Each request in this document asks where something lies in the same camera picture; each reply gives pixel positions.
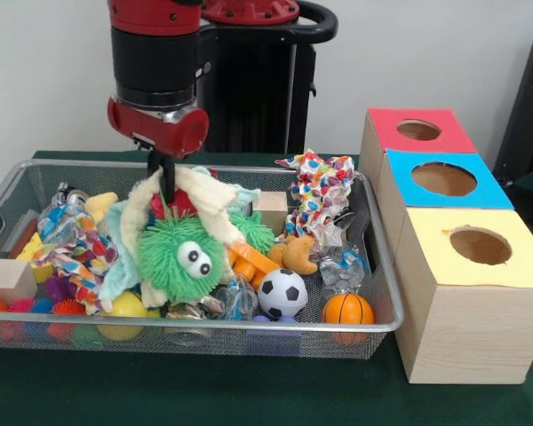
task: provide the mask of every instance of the soccer ball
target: soccer ball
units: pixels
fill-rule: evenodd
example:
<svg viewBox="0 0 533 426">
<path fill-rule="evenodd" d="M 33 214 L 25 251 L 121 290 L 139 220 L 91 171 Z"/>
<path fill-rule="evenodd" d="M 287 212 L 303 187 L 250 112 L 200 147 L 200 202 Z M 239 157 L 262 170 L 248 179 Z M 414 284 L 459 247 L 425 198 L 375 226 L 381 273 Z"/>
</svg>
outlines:
<svg viewBox="0 0 533 426">
<path fill-rule="evenodd" d="M 308 303 L 302 277 L 288 269 L 265 275 L 258 292 L 261 309 L 271 318 L 293 317 Z"/>
</svg>

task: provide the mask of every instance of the circular hole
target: circular hole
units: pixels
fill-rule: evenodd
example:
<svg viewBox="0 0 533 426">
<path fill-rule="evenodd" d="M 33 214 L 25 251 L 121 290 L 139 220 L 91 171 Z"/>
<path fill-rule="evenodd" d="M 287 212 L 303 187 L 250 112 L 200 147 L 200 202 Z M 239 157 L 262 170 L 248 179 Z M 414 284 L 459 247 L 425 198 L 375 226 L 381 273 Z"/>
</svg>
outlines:
<svg viewBox="0 0 533 426">
<path fill-rule="evenodd" d="M 422 120 L 403 120 L 397 126 L 397 130 L 403 136 L 415 140 L 434 140 L 442 132 L 434 124 Z"/>
<path fill-rule="evenodd" d="M 412 170 L 411 176 L 418 185 L 431 193 L 451 197 L 467 195 L 478 185 L 472 173 L 444 162 L 428 162 L 417 166 Z"/>
<path fill-rule="evenodd" d="M 488 229 L 456 229 L 450 243 L 460 256 L 477 264 L 502 264 L 512 256 L 512 249 L 504 237 Z"/>
</svg>

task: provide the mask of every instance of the red box top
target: red box top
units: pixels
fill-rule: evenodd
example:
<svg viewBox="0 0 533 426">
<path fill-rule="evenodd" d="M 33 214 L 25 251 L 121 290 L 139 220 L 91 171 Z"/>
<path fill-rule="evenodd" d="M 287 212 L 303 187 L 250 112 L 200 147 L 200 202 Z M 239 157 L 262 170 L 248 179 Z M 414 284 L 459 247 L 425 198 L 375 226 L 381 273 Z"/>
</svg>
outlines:
<svg viewBox="0 0 533 426">
<path fill-rule="evenodd" d="M 369 115 L 383 152 L 475 154 L 476 148 L 449 109 L 370 108 Z"/>
</svg>

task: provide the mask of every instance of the stacked wooden boxes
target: stacked wooden boxes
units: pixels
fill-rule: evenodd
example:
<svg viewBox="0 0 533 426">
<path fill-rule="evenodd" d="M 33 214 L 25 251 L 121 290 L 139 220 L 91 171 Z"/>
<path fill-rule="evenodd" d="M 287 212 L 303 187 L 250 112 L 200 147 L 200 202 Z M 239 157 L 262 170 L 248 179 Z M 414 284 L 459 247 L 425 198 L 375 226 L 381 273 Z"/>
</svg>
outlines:
<svg viewBox="0 0 533 426">
<path fill-rule="evenodd" d="M 402 288 L 411 383 L 522 383 L 533 360 L 533 236 L 447 110 L 371 109 L 360 168 Z"/>
</svg>

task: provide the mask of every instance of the orange bone toy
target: orange bone toy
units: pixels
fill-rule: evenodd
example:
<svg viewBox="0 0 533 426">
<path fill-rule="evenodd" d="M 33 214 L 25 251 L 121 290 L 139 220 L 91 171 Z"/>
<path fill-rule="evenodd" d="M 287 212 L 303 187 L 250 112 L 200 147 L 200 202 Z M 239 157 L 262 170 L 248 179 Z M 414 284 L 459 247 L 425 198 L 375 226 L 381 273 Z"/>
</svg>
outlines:
<svg viewBox="0 0 533 426">
<path fill-rule="evenodd" d="M 256 249 L 242 241 L 235 241 L 229 247 L 229 263 L 235 275 L 242 275 L 254 288 L 259 291 L 260 282 L 265 275 L 281 267 L 261 255 Z"/>
</svg>

